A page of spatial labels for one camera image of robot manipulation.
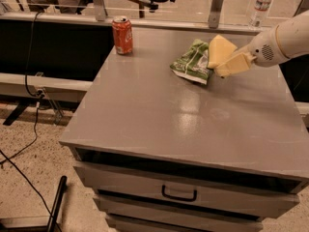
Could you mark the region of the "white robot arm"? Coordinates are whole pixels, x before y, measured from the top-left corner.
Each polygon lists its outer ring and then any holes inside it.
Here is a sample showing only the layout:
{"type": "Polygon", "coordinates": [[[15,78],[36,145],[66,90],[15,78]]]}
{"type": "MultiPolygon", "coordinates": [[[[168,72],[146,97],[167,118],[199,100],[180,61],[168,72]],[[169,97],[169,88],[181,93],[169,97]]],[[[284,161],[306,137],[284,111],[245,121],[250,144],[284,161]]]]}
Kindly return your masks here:
{"type": "Polygon", "coordinates": [[[220,77],[248,71],[253,64],[271,67],[309,53],[309,12],[263,31],[238,48],[224,37],[211,40],[209,69],[220,77]]]}

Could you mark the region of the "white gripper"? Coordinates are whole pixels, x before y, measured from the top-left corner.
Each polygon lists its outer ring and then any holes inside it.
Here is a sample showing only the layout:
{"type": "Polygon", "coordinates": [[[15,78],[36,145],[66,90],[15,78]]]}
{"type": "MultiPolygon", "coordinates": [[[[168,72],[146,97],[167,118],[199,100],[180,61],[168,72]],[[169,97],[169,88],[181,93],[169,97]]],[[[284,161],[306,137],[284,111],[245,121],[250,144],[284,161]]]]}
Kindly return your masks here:
{"type": "Polygon", "coordinates": [[[289,60],[279,46],[277,29],[274,27],[258,34],[248,45],[249,52],[232,56],[214,69],[220,77],[243,73],[250,69],[252,62],[260,67],[271,67],[289,60]]]}

